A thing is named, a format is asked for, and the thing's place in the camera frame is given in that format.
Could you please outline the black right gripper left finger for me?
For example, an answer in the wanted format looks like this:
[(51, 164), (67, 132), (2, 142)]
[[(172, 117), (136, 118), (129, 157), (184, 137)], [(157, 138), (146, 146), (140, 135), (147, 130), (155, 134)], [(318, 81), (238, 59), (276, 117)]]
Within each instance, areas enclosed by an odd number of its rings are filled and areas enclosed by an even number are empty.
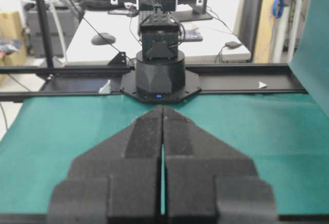
[(74, 158), (54, 189), (49, 223), (154, 223), (159, 215), (163, 108)]

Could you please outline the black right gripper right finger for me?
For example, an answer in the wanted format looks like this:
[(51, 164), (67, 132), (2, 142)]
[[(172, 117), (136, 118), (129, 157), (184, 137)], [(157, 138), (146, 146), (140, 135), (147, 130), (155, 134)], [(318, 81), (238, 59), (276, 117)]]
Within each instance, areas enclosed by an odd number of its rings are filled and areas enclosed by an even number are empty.
[(163, 108), (166, 204), (170, 223), (277, 223), (272, 187), (254, 161)]

